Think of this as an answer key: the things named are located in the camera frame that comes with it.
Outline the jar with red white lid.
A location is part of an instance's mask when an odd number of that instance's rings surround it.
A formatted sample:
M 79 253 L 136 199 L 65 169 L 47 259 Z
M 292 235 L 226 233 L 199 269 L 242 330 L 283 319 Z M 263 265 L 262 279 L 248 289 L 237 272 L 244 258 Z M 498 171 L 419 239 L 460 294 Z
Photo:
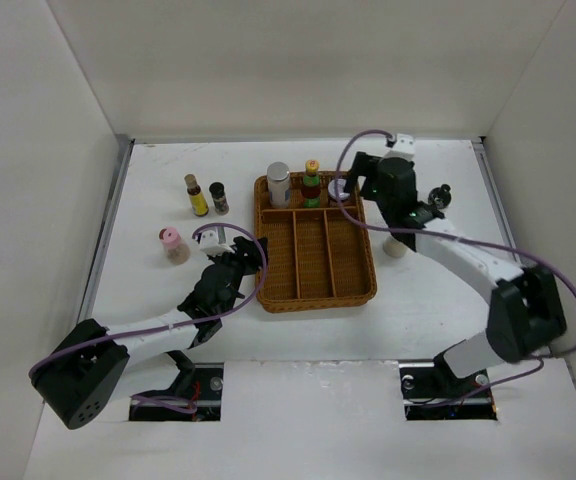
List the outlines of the jar with red white lid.
M 330 207 L 338 207 L 339 205 L 347 205 L 351 199 L 351 195 L 345 191 L 346 180 L 343 178 L 333 178 L 327 187 L 328 204 Z

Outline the small dark spice jar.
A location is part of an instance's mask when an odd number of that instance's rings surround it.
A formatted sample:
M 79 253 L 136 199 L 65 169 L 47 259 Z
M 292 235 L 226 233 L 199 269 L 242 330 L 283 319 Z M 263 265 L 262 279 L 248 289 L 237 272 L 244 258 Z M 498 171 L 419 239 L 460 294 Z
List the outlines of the small dark spice jar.
M 209 186 L 215 211 L 218 215 L 226 215 L 229 212 L 229 204 L 227 202 L 225 187 L 221 182 L 213 182 Z

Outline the red sauce bottle green label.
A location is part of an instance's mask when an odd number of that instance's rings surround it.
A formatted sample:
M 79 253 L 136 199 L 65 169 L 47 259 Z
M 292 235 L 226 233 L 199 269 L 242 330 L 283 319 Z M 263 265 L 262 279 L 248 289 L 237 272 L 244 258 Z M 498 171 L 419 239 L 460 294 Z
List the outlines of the red sauce bottle green label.
M 301 195 L 305 208 L 319 208 L 321 195 L 321 182 L 319 176 L 319 162 L 311 159 L 305 162 L 305 172 L 302 177 Z

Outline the pink cap spice jar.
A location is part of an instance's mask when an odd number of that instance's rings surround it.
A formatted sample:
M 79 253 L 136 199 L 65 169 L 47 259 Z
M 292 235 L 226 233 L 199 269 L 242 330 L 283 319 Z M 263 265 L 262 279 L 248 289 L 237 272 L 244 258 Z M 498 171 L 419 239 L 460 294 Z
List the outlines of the pink cap spice jar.
M 190 248 L 175 228 L 161 229 L 158 238 L 167 259 L 172 264 L 182 265 L 188 261 L 191 255 Z

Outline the white bottle black cap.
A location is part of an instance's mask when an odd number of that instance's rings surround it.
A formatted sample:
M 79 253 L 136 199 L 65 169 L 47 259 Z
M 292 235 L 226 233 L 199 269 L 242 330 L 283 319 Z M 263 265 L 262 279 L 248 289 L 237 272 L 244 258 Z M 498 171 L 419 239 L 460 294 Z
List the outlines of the white bottle black cap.
M 438 210 L 445 210 L 452 202 L 451 187 L 442 184 L 433 188 L 428 194 L 428 203 Z

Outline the white jar silver lid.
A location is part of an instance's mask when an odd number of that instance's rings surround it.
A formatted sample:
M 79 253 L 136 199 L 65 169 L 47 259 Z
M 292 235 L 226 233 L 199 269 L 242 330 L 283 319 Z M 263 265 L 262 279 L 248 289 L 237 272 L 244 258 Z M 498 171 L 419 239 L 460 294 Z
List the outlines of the white jar silver lid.
M 266 179 L 271 206 L 274 208 L 288 208 L 291 198 L 289 167 L 283 162 L 270 164 L 267 168 Z

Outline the salt shaker silver cap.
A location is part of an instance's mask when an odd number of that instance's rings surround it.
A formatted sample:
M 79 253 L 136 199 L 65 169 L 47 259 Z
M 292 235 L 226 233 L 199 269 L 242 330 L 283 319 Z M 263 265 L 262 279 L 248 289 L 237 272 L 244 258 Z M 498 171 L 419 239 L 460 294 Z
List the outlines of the salt shaker silver cap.
M 408 247 L 404 243 L 392 236 L 388 236 L 384 240 L 382 248 L 389 257 L 395 259 L 404 257 L 408 251 Z

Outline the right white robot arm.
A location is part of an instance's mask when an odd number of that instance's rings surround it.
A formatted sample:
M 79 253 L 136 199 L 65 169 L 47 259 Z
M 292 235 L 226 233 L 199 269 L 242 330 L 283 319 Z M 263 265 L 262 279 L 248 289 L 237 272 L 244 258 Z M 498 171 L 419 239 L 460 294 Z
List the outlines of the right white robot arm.
M 432 384 L 441 394 L 457 394 L 468 377 L 503 363 L 518 363 L 561 337 L 567 324 L 553 274 L 542 266 L 503 260 L 459 238 L 443 212 L 419 200 L 412 161 L 359 152 L 345 189 L 358 187 L 376 203 L 390 237 L 385 251 L 394 257 L 414 251 L 439 263 L 488 304 L 483 331 L 440 352 L 433 360 Z

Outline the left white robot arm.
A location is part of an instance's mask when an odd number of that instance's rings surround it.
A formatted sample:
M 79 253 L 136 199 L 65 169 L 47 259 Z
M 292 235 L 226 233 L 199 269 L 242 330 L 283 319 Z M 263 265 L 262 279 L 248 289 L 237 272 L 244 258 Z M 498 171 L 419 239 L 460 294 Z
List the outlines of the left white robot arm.
M 86 319 L 31 368 L 31 385 L 68 429 L 87 425 L 123 396 L 130 398 L 132 413 L 167 409 L 192 420 L 206 410 L 201 393 L 208 385 L 186 353 L 207 343 L 224 317 L 249 303 L 240 286 L 245 277 L 266 271 L 268 240 L 238 236 L 209 261 L 170 312 L 112 327 Z

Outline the brown bottle yellow label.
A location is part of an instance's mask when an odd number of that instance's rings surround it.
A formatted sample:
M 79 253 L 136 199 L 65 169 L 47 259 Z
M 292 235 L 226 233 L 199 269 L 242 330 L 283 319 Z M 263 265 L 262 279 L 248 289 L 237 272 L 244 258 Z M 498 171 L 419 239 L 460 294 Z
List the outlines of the brown bottle yellow label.
M 189 196 L 193 213 L 198 217 L 206 216 L 209 213 L 209 207 L 195 175 L 185 175 L 184 182 L 187 187 L 187 194 Z

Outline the brown wicker divided tray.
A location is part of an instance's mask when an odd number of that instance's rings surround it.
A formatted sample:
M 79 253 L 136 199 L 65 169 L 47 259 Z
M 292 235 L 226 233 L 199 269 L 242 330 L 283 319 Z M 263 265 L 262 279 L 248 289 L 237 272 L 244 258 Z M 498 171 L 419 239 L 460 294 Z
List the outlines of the brown wicker divided tray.
M 369 234 L 328 200 L 332 171 L 320 173 L 320 206 L 306 208 L 301 172 L 291 174 L 291 203 L 270 203 L 264 176 L 254 184 L 254 233 L 267 240 L 268 268 L 257 300 L 270 313 L 357 307 L 377 293 Z

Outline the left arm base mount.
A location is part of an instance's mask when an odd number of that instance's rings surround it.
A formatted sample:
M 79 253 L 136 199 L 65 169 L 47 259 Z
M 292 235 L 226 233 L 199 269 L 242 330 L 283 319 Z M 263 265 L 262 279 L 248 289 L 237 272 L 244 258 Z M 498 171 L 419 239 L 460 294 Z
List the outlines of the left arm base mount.
M 140 392 L 138 397 L 155 403 L 132 400 L 131 422 L 218 422 L 224 388 L 223 363 L 193 363 L 181 351 L 167 357 L 175 365 L 176 376 L 166 388 Z

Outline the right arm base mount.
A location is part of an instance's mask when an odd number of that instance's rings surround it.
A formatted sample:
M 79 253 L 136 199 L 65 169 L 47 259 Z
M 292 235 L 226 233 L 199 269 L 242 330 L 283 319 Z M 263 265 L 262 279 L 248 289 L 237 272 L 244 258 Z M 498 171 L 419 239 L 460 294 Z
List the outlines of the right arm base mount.
M 432 361 L 398 364 L 404 415 L 409 421 L 497 420 L 486 370 L 445 376 Z

